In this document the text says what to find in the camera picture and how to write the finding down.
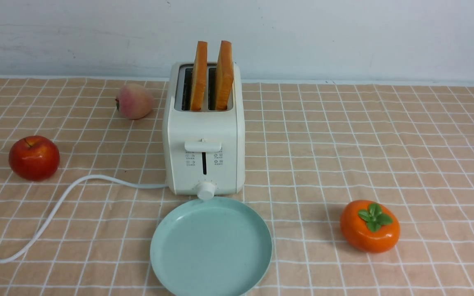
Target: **toaster dial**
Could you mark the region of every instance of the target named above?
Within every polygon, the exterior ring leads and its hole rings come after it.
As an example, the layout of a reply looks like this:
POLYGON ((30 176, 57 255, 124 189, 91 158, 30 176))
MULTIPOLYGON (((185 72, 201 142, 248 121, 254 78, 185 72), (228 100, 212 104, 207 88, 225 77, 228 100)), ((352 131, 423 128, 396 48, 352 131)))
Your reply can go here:
POLYGON ((212 199, 215 195, 216 186, 209 182, 201 182, 197 185, 197 197, 201 200, 212 199))

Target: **toaster label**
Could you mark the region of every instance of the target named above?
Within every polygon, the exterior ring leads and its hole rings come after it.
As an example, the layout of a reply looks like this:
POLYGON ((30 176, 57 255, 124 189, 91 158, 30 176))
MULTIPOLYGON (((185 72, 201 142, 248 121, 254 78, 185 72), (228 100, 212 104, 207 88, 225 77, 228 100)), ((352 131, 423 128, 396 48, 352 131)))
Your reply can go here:
POLYGON ((213 164, 214 165, 222 165, 222 147, 221 149, 213 154, 213 164))
POLYGON ((186 166, 194 167, 195 166, 195 154, 186 154, 186 166))

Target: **peach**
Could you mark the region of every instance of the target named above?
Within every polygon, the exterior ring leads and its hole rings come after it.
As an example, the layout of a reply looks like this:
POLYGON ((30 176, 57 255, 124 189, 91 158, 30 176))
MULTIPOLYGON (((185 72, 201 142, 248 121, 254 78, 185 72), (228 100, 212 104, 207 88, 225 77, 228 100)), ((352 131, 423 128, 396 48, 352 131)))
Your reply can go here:
POLYGON ((151 92, 143 86, 129 83, 120 88, 116 96, 116 109, 127 119, 140 119, 149 114, 155 105, 151 92))

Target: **bread slice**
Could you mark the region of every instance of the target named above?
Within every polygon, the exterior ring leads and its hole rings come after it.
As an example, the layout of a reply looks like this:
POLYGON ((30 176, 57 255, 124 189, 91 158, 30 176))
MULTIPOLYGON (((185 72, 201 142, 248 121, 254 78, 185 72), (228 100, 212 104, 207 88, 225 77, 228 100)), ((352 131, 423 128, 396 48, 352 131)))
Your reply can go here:
POLYGON ((221 42, 218 51, 216 69, 216 110, 224 111, 228 108, 228 99, 233 86, 233 57, 232 44, 228 41, 221 42))
POLYGON ((207 42, 197 42, 197 52, 193 64, 190 110, 199 111, 204 101, 207 74, 207 42))

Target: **fake fruit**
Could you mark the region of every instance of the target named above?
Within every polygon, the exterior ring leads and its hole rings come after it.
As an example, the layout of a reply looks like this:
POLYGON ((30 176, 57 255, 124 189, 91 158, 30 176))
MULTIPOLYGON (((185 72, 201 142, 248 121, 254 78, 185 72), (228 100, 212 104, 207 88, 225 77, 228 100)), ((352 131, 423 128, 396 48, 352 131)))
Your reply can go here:
POLYGON ((151 92, 139 84, 122 86, 116 96, 116 109, 127 119, 139 119, 149 114, 155 105, 151 92))
POLYGON ((8 164, 21 178, 41 181, 50 178, 60 165, 60 151, 49 139, 33 135, 12 145, 8 164))
POLYGON ((341 233, 360 251, 383 253, 392 249, 400 237, 395 215, 376 202, 356 200, 346 205, 340 217, 341 233))

